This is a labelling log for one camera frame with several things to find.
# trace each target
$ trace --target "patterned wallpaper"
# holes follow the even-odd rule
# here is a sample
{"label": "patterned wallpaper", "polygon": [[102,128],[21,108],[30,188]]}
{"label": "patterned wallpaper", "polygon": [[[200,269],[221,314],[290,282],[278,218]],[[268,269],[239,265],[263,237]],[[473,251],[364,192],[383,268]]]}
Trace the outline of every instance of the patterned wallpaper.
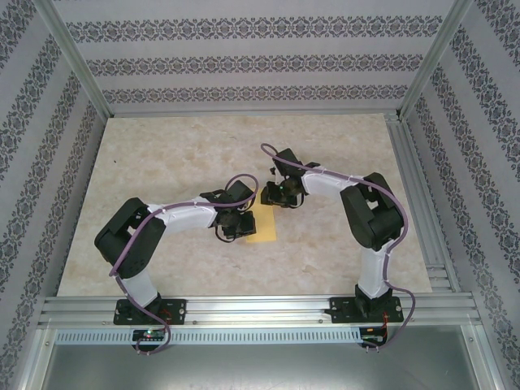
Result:
{"label": "patterned wallpaper", "polygon": [[104,123],[29,0],[0,4],[0,389],[55,295]]}
{"label": "patterned wallpaper", "polygon": [[118,114],[396,109],[452,2],[54,4]]}
{"label": "patterned wallpaper", "polygon": [[520,6],[477,0],[408,118],[458,277],[520,388]]}

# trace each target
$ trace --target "robotic arm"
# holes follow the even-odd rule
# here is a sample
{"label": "robotic arm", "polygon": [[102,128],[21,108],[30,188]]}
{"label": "robotic arm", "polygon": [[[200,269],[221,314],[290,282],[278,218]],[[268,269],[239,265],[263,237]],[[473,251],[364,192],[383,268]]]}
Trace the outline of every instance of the robotic arm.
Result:
{"label": "robotic arm", "polygon": [[385,257],[400,236],[404,220],[388,196],[360,182],[376,184],[392,193],[386,180],[379,173],[345,178],[327,175],[316,162],[306,165],[308,171],[288,165],[286,162],[301,165],[290,149],[282,150],[276,157],[279,159],[273,158],[275,167],[271,169],[275,181],[267,182],[263,189],[262,204],[297,208],[305,196],[316,194],[342,202],[350,230],[362,246],[362,272],[355,289],[355,306],[364,319],[380,312],[392,297],[392,290],[384,280]]}
{"label": "robotic arm", "polygon": [[[134,197],[128,199],[97,234],[94,244],[105,260],[114,266],[131,240],[132,230],[137,229],[147,217],[156,213],[135,237],[128,254],[116,271],[128,295],[139,306],[157,314],[162,305],[162,298],[152,284],[146,267],[161,237],[194,228],[215,228],[215,235],[225,242],[254,234],[253,213],[247,211],[254,202],[253,196],[254,192],[238,180],[229,188],[202,193],[199,197],[184,203],[189,206],[169,210],[167,205],[146,205]],[[246,207],[248,198],[252,200],[249,207]],[[226,206],[237,202],[244,202],[244,205]],[[219,228],[227,240],[220,237]],[[147,319],[135,310],[125,315],[127,318],[140,316],[141,322]]]}

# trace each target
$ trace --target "yellow sticky note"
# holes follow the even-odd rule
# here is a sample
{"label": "yellow sticky note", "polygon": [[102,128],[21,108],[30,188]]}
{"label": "yellow sticky note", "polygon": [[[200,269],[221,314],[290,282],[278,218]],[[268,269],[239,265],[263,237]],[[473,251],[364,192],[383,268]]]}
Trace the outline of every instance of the yellow sticky note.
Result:
{"label": "yellow sticky note", "polygon": [[257,232],[256,234],[247,236],[245,241],[248,243],[276,241],[273,206],[263,205],[260,202],[260,197],[257,197],[256,202],[253,204],[253,207],[251,207],[251,211],[253,211],[254,225]]}

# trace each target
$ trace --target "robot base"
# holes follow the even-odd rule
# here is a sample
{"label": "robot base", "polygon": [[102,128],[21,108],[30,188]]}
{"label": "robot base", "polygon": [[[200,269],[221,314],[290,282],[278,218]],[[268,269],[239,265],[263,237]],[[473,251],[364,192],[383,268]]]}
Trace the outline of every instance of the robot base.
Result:
{"label": "robot base", "polygon": [[[184,325],[185,299],[156,299],[146,309],[169,325]],[[138,310],[128,299],[119,299],[115,306],[114,325],[160,325],[156,320]]]}
{"label": "robot base", "polygon": [[398,297],[389,298],[378,310],[367,316],[357,308],[355,297],[333,297],[329,302],[331,309],[325,310],[325,313],[331,315],[332,323],[381,323],[385,313],[388,323],[402,323],[405,319]]}

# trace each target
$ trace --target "beige floor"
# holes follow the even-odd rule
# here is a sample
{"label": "beige floor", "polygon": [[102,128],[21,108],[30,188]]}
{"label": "beige floor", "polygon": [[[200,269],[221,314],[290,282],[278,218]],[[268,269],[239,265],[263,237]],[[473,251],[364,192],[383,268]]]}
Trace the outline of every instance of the beige floor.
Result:
{"label": "beige floor", "polygon": [[[302,162],[347,174],[382,173],[408,205],[382,115],[221,116],[110,119],[59,289],[60,296],[121,295],[93,245],[130,197],[186,201],[220,189],[237,173],[271,179],[266,141],[291,147]],[[150,274],[162,295],[353,293],[358,245],[343,206],[307,197],[297,210],[275,209],[278,240],[227,245],[211,229],[163,237]],[[395,250],[391,281],[415,292],[431,286],[414,227]]]}

